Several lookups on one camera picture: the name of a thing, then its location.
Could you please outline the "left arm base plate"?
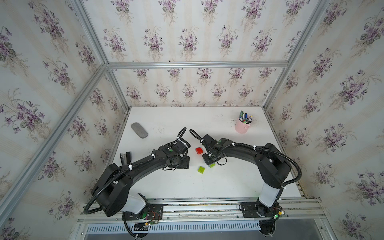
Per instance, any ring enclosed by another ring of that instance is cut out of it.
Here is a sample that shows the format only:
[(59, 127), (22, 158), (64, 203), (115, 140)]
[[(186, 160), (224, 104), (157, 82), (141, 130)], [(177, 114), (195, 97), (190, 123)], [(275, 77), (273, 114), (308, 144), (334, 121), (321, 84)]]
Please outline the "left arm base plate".
[(150, 224), (157, 224), (163, 218), (163, 204), (147, 204), (138, 214), (123, 212), (126, 221), (146, 221)]

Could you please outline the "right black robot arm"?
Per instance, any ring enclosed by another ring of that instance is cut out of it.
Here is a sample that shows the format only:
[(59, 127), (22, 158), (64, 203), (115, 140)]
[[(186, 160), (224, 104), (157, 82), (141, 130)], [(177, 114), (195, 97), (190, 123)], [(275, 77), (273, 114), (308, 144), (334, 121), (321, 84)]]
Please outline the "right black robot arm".
[(197, 137), (206, 153), (203, 159), (207, 165), (221, 159), (236, 158), (256, 165), (264, 181), (258, 197), (258, 205), (273, 208), (287, 185), (298, 182), (302, 169), (290, 157), (282, 154), (275, 145), (264, 146), (236, 143), (229, 139), (214, 140), (210, 135)]

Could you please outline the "red lego brick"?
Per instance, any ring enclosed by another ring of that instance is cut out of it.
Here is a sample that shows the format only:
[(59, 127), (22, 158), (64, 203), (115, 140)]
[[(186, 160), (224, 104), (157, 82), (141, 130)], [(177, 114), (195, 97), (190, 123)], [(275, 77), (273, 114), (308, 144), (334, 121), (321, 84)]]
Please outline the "red lego brick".
[(200, 148), (200, 147), (196, 148), (195, 151), (196, 151), (196, 153), (197, 153), (198, 155), (201, 155), (201, 154), (203, 154), (203, 152), (204, 152), (203, 149)]

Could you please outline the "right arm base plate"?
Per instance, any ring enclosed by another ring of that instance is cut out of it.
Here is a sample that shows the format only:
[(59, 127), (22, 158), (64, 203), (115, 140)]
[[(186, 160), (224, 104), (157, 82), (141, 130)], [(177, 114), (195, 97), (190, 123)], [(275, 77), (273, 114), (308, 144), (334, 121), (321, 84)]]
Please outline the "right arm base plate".
[(244, 218), (266, 218), (267, 220), (279, 218), (283, 210), (277, 202), (270, 208), (259, 202), (242, 202), (239, 209)]

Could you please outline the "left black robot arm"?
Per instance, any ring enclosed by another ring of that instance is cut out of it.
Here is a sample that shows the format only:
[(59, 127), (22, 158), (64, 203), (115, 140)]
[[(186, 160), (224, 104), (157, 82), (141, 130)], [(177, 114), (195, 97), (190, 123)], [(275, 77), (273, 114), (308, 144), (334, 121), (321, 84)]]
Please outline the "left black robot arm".
[(142, 178), (157, 171), (174, 171), (188, 169), (190, 157), (188, 151), (191, 145), (179, 138), (171, 143), (152, 150), (151, 154), (136, 162), (118, 166), (113, 163), (106, 167), (91, 191), (91, 199), (85, 205), (85, 215), (103, 211), (111, 217), (118, 212), (138, 214), (147, 205), (147, 200), (138, 194), (138, 203), (130, 196), (131, 187)]

